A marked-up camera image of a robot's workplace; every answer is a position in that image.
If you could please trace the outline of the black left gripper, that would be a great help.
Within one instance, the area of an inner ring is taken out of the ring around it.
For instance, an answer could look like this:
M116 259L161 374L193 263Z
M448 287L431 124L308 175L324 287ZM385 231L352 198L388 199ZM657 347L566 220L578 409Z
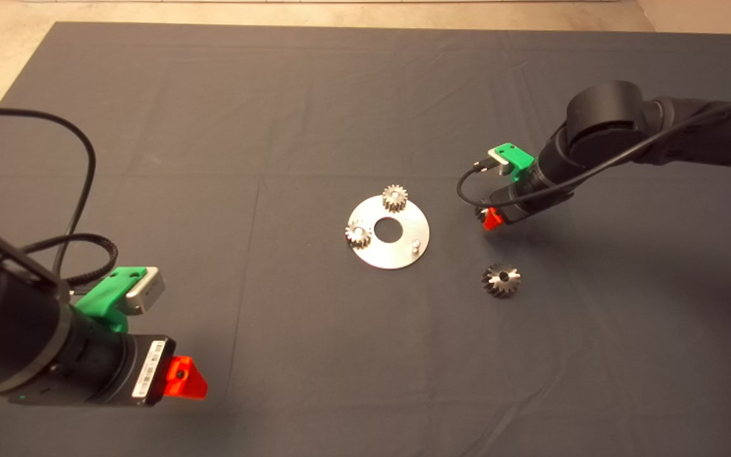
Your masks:
M207 381L192 357L174 356L173 338L131 334L128 343L126 371L121 381L122 405L155 405L163 396L206 399Z

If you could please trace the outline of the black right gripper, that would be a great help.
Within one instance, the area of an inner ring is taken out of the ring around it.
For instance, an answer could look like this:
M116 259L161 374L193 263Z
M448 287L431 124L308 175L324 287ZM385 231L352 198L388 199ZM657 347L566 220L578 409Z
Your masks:
M552 185L539 180L519 180L500 190L493 191L491 194L491 202L508 202L510 200L520 199L525 195L536 193L541 190L551 190ZM548 195L529 199L523 202L513 203L505 206L496 206L496 208L485 208L484 210L484 230L493 231L504 225L513 225L519 221L528 219L540 212L546 211L552 206L559 205L574 195L574 186L569 186L561 190L554 190Z

